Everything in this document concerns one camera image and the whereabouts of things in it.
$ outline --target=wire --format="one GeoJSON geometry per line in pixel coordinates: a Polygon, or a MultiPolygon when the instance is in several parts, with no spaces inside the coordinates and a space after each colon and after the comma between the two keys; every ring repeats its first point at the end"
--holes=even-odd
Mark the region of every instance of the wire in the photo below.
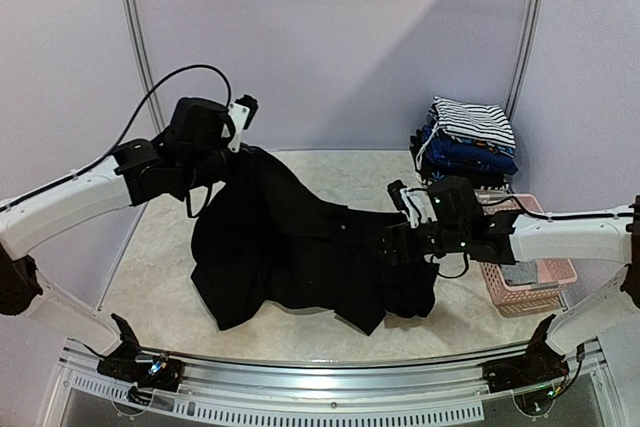
{"type": "MultiPolygon", "coordinates": [[[[433,254],[431,256],[431,258],[429,259],[429,263],[433,264],[433,259],[435,258],[435,254],[433,254]]],[[[438,276],[442,277],[443,279],[459,279],[460,277],[462,277],[463,275],[465,275],[467,272],[469,272],[469,254],[467,254],[466,252],[462,255],[462,259],[464,260],[464,269],[462,270],[462,272],[460,272],[458,275],[444,275],[441,274],[440,272],[438,272],[438,276]]]]}
{"type": "Polygon", "coordinates": [[[420,225],[422,223],[422,212],[420,212],[420,209],[416,207],[416,204],[413,202],[413,199],[411,197],[409,197],[408,195],[406,197],[407,201],[411,204],[411,207],[413,207],[413,210],[415,210],[418,214],[418,225],[420,225]]]}
{"type": "Polygon", "coordinates": [[[76,177],[78,177],[80,175],[86,174],[90,170],[92,170],[95,167],[97,167],[101,162],[103,162],[107,157],[109,157],[113,153],[115,148],[118,147],[120,142],[122,142],[122,139],[124,139],[124,137],[129,132],[129,129],[133,125],[133,122],[136,120],[136,117],[140,113],[140,110],[142,110],[142,107],[144,107],[144,104],[147,102],[147,100],[149,100],[149,98],[153,95],[153,93],[156,90],[158,90],[158,88],[162,84],[164,84],[167,80],[171,79],[172,77],[175,77],[176,75],[181,74],[182,72],[186,72],[187,70],[194,70],[194,69],[211,70],[211,71],[215,72],[216,74],[218,74],[220,76],[220,78],[222,78],[222,80],[224,81],[224,84],[225,84],[225,86],[227,88],[227,104],[226,104],[226,107],[228,108],[229,105],[231,105],[231,96],[232,96],[232,94],[231,94],[231,84],[229,83],[229,80],[227,79],[227,77],[224,75],[224,73],[220,69],[218,69],[217,67],[214,67],[212,65],[208,65],[208,64],[192,64],[192,65],[187,65],[185,67],[180,67],[179,69],[176,69],[173,72],[170,72],[167,75],[165,75],[153,87],[151,87],[151,89],[145,94],[145,96],[142,98],[142,100],[140,101],[138,106],[133,111],[133,115],[131,116],[131,118],[127,122],[127,125],[125,126],[125,128],[122,130],[122,133],[118,136],[118,139],[113,143],[113,145],[109,148],[109,150],[107,150],[104,154],[102,154],[96,160],[91,162],[89,165],[83,167],[82,169],[78,170],[77,172],[74,172],[73,174],[69,174],[69,175],[67,175],[65,177],[61,177],[61,178],[59,178],[59,179],[57,179],[57,180],[55,180],[55,181],[53,181],[53,182],[51,182],[49,184],[43,185],[42,187],[39,187],[36,190],[32,190],[31,192],[28,192],[28,193],[18,197],[17,199],[12,200],[11,202],[1,206],[0,207],[0,212],[4,212],[4,211],[10,209],[11,207],[14,207],[14,206],[20,204],[21,202],[24,202],[25,200],[31,199],[32,197],[35,197],[36,195],[42,194],[43,192],[47,192],[48,190],[51,190],[54,187],[58,187],[59,185],[62,185],[64,183],[66,183],[66,182],[69,182],[70,180],[73,180],[73,179],[75,179],[76,177]]]}
{"type": "Polygon", "coordinates": [[[585,358],[584,344],[580,344],[576,352],[576,359],[578,360],[578,368],[576,369],[576,374],[573,376],[573,378],[567,384],[567,386],[566,387],[561,386],[562,390],[560,390],[559,392],[556,391],[555,395],[550,397],[550,400],[555,400],[559,397],[562,397],[567,392],[567,390],[569,390],[573,386],[573,384],[576,383],[576,380],[578,380],[578,377],[580,376],[580,371],[582,370],[582,362],[584,361],[584,358],[585,358]]]}
{"type": "Polygon", "coordinates": [[[496,205],[500,205],[500,204],[504,204],[506,202],[509,202],[512,199],[513,195],[509,196],[509,197],[505,197],[504,199],[500,199],[496,202],[488,202],[488,203],[483,203],[482,207],[495,207],[496,205]]]}
{"type": "Polygon", "coordinates": [[[91,347],[89,347],[87,344],[85,344],[84,342],[80,342],[85,349],[87,349],[89,352],[91,352],[93,355],[95,355],[96,357],[98,357],[100,360],[105,360],[106,357],[102,354],[99,354],[98,352],[96,352],[95,350],[93,350],[91,347]]]}
{"type": "Polygon", "coordinates": [[[524,205],[522,205],[522,202],[520,201],[520,199],[518,199],[517,196],[515,195],[510,195],[509,197],[505,197],[504,199],[501,199],[497,202],[493,202],[493,203],[489,203],[489,204],[482,204],[484,207],[494,207],[496,205],[500,205],[503,204],[509,200],[513,200],[516,204],[518,204],[518,207],[520,207],[520,210],[522,211],[523,214],[528,215],[529,217],[533,217],[534,219],[540,219],[540,220],[547,220],[547,221],[554,221],[554,220],[583,220],[583,219],[613,219],[615,217],[633,217],[633,213],[631,212],[621,212],[619,214],[613,214],[611,212],[599,212],[599,213],[593,213],[593,214],[568,214],[568,215],[559,215],[559,216],[555,216],[555,215],[545,215],[545,214],[538,214],[536,212],[531,212],[530,210],[528,210],[524,205]]]}

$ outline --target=metal frame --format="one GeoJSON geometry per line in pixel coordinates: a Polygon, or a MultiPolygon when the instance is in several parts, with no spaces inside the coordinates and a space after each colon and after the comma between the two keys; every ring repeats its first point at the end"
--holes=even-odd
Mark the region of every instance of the metal frame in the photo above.
{"type": "MultiPolygon", "coordinates": [[[[186,370],[180,390],[176,394],[157,392],[149,410],[235,426],[458,425],[484,419],[483,401],[513,395],[490,394],[479,365],[520,354],[524,347],[519,344],[433,360],[383,364],[258,364],[181,355],[186,370]]],[[[575,358],[568,360],[574,371],[575,358]]],[[[95,373],[96,363],[97,359],[82,346],[67,343],[43,425],[60,425],[72,389],[140,408],[123,400],[127,384],[95,373]]],[[[582,372],[593,382],[606,425],[624,425],[611,374],[596,340],[586,345],[582,372]]],[[[130,415],[118,414],[114,411],[114,416],[130,415]]]]}
{"type": "Polygon", "coordinates": [[[514,71],[513,78],[511,79],[511,88],[509,89],[509,96],[507,97],[507,103],[505,105],[505,113],[509,120],[513,119],[518,104],[518,98],[520,97],[520,91],[522,90],[522,84],[524,83],[527,65],[529,63],[531,49],[533,47],[533,39],[536,32],[541,3],[542,0],[527,0],[525,21],[522,28],[520,45],[518,47],[516,70],[514,71]]]}
{"type": "MultiPolygon", "coordinates": [[[[140,74],[142,87],[145,92],[149,92],[153,87],[154,82],[151,74],[149,58],[147,56],[144,36],[142,35],[138,4],[136,0],[122,0],[122,3],[127,20],[127,26],[129,27],[129,36],[131,37],[131,44],[133,46],[133,53],[136,59],[138,72],[140,74]]],[[[167,124],[162,113],[162,108],[160,107],[160,102],[158,101],[158,96],[155,92],[149,98],[148,109],[156,133],[162,132],[167,124]]]]}

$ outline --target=black mount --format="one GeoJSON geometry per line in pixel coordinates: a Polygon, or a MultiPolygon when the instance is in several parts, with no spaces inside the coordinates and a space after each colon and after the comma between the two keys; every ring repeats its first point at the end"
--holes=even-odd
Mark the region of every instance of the black mount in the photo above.
{"type": "Polygon", "coordinates": [[[42,295],[36,278],[36,263],[29,255],[11,260],[0,245],[0,314],[20,315],[33,299],[42,295]]]}
{"type": "MultiPolygon", "coordinates": [[[[387,187],[398,210],[406,209],[399,194],[404,187],[400,181],[387,187]]],[[[459,252],[480,262],[515,263],[509,236],[520,211],[484,215],[471,183],[462,177],[435,182],[427,193],[437,220],[415,229],[407,222],[386,229],[382,248],[389,265],[413,262],[425,255],[443,257],[459,252]]]]}
{"type": "MultiPolygon", "coordinates": [[[[258,110],[248,95],[236,104],[249,108],[246,129],[258,110]]],[[[197,97],[178,101],[169,126],[153,140],[136,139],[112,152],[116,173],[124,176],[132,205],[140,205],[162,194],[184,201],[196,187],[210,187],[224,179],[232,168],[227,148],[236,126],[226,106],[197,97]],[[223,137],[224,128],[229,136],[223,137]]]]}
{"type": "Polygon", "coordinates": [[[564,356],[547,344],[547,331],[555,315],[544,319],[536,328],[524,354],[482,364],[482,378],[490,392],[517,389],[564,377],[569,372],[564,356]]]}
{"type": "Polygon", "coordinates": [[[136,383],[138,389],[177,392],[184,374],[184,362],[166,354],[143,355],[140,343],[126,320],[111,314],[120,329],[122,344],[98,362],[98,373],[124,382],[136,383]]]}
{"type": "Polygon", "coordinates": [[[620,290],[628,293],[636,307],[640,308],[640,195],[636,196],[631,208],[633,221],[627,225],[627,232],[631,233],[631,264],[620,290]]]}

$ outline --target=stack of folded clothes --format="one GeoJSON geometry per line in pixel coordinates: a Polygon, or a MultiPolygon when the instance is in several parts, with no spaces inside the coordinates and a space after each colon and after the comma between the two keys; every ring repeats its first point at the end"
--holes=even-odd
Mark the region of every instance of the stack of folded clothes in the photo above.
{"type": "Polygon", "coordinates": [[[516,143],[498,105],[463,104],[435,97],[429,121],[411,137],[416,171],[424,182],[449,175],[468,178],[476,189],[506,189],[505,175],[518,171],[516,143]]]}

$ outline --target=blue folded shirt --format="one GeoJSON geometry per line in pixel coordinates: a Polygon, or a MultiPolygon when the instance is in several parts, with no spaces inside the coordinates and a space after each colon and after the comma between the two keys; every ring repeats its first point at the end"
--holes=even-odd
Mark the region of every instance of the blue folded shirt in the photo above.
{"type": "MultiPolygon", "coordinates": [[[[422,141],[426,141],[430,135],[431,127],[425,125],[422,129],[422,141]]],[[[513,159],[508,155],[456,142],[444,132],[436,133],[425,154],[432,164],[441,167],[507,175],[513,175],[518,171],[513,159]]]]}

